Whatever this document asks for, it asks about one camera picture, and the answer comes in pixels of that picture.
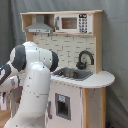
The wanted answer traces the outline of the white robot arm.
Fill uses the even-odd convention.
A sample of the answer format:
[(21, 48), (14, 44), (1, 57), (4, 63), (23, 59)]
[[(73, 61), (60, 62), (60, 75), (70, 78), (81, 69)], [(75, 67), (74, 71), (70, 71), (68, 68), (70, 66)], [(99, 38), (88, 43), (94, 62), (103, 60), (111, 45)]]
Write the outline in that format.
[(45, 128), (51, 73), (58, 67), (54, 51), (28, 41), (17, 45), (0, 67), (0, 92), (22, 86), (20, 104), (4, 128)]

